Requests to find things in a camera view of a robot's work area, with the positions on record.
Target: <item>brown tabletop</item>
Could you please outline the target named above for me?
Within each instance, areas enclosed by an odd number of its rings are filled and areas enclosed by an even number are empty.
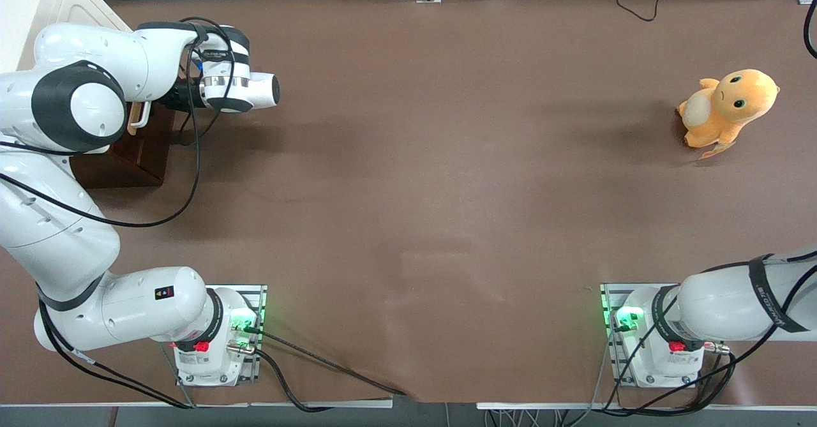
[[[650,14],[654,0],[624,1]],[[114,272],[189,265],[212,283],[268,284],[268,330],[417,400],[587,401],[601,282],[682,281],[817,241],[817,61],[795,0],[661,0],[653,23],[613,0],[113,6],[131,26],[237,26],[253,69],[283,88],[280,107],[221,118],[193,205],[120,230]],[[776,105],[727,153],[694,162],[674,107],[700,78],[747,67],[781,87]],[[192,148],[173,147],[162,188],[93,195],[109,217],[154,220],[181,205],[192,165]],[[39,347],[33,283],[5,252],[0,282],[0,401],[145,400]],[[271,352],[303,400],[384,395]],[[813,352],[769,343],[719,403],[817,404]],[[174,390],[152,341],[91,355]],[[259,384],[193,398],[283,393],[265,367]]]

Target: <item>stuffed toy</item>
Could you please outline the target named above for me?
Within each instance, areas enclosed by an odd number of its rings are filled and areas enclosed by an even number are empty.
[[[741,128],[771,108],[780,87],[758,70],[736,71],[722,80],[700,81],[701,89],[678,107],[678,114],[688,132],[684,142],[689,147],[715,149],[701,159],[723,153],[735,144]]]

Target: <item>red button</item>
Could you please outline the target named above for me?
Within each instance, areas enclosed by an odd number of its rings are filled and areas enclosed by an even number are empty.
[[[670,341],[669,343],[669,351],[670,352],[683,352],[686,350],[686,346],[682,342],[678,341]]]

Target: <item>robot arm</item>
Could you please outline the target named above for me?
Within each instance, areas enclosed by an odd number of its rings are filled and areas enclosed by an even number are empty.
[[[759,340],[772,326],[771,340],[817,341],[815,272],[817,246],[713,267],[680,285],[637,288],[613,319],[637,386],[681,386],[697,378],[704,349]]]
[[[187,47],[195,48],[192,57],[202,70],[195,87],[176,82]],[[193,100],[176,108],[244,112],[272,107],[280,97],[274,75],[249,70],[249,40],[230,27],[152,22],[126,33],[61,23],[38,35],[34,54],[32,70],[0,75],[0,139],[6,143],[86,153],[122,135],[127,101],[193,93]],[[64,156],[0,146],[0,174],[103,216]],[[0,208],[0,244],[37,282],[56,331],[74,348],[151,337],[175,343],[180,372],[196,375],[198,384],[236,383],[243,357],[227,352],[237,337],[230,321],[254,314],[239,294],[206,288],[189,267],[114,275],[108,269],[120,246],[113,227],[5,180]],[[42,318],[37,311],[35,334],[54,350]]]

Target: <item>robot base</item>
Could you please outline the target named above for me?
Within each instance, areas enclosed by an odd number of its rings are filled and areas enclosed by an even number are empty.
[[[259,347],[256,334],[237,330],[264,326],[266,285],[208,285],[221,298],[224,318],[221,330],[206,352],[181,352],[174,349],[178,381],[185,386],[221,387],[253,383],[258,379],[259,358],[255,355],[228,352],[227,343],[239,341]]]
[[[602,284],[601,301],[608,331],[621,325],[630,331],[613,332],[610,354],[613,375],[622,379],[621,386],[644,388],[675,388],[698,378],[703,363],[703,349],[694,352],[671,352],[657,331],[650,333],[644,345],[622,374],[624,366],[639,342],[653,326],[650,313],[657,290],[674,284]]]

